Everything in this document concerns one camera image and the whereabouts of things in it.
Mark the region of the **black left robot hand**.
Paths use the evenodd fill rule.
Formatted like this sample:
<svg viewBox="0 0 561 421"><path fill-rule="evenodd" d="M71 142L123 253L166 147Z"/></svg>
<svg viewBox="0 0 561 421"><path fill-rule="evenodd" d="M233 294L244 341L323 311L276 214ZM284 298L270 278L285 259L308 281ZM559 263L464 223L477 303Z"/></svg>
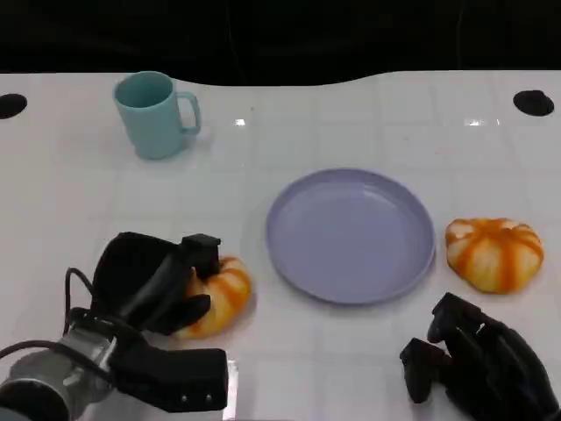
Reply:
<svg viewBox="0 0 561 421"><path fill-rule="evenodd" d="M135 330L170 335L200 321L210 295L188 287L219 272L221 240L193 234L181 242L136 232L119 233L105 248L93 278L90 309Z"/></svg>

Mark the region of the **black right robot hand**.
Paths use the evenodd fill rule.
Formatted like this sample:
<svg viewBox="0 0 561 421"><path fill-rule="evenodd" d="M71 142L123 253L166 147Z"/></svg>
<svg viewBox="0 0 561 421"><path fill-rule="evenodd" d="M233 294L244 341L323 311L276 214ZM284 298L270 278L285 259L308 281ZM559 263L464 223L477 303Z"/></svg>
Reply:
<svg viewBox="0 0 561 421"><path fill-rule="evenodd" d="M426 340L401 351L409 397L424 403L434 383L474 420L558 420L560 404L534 350L514 329L446 293Z"/></svg>

